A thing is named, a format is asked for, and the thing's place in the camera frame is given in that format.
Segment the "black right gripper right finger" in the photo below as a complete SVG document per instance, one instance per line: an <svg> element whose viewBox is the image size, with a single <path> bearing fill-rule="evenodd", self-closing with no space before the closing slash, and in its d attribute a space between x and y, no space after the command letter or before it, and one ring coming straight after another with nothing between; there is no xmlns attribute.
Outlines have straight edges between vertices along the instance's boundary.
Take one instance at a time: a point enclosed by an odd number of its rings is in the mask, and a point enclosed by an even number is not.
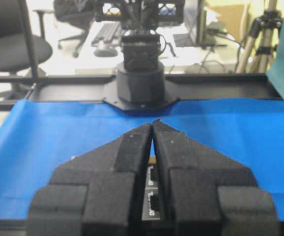
<svg viewBox="0 0 284 236"><path fill-rule="evenodd" d="M277 236L272 196L252 170L157 120L155 153L177 236Z"/></svg>

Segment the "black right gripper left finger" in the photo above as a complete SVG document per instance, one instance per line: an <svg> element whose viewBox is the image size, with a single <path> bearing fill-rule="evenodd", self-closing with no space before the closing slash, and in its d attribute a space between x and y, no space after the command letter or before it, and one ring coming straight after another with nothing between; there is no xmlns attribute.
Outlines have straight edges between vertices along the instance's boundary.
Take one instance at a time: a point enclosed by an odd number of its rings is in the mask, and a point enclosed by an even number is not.
<svg viewBox="0 0 284 236"><path fill-rule="evenodd" d="M152 126L57 166L28 211L30 236L128 236L142 219Z"/></svg>

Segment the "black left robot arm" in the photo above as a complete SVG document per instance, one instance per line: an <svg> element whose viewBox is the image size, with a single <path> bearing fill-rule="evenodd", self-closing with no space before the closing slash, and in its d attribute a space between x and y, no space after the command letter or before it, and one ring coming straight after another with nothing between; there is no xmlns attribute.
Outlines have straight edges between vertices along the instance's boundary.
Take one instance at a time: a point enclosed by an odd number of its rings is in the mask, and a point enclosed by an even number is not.
<svg viewBox="0 0 284 236"><path fill-rule="evenodd" d="M124 111L159 110L179 98L168 91L159 56L166 47L152 34L161 22L183 23L183 0L97 0L95 19L120 22L123 61L105 84L103 101Z"/></svg>

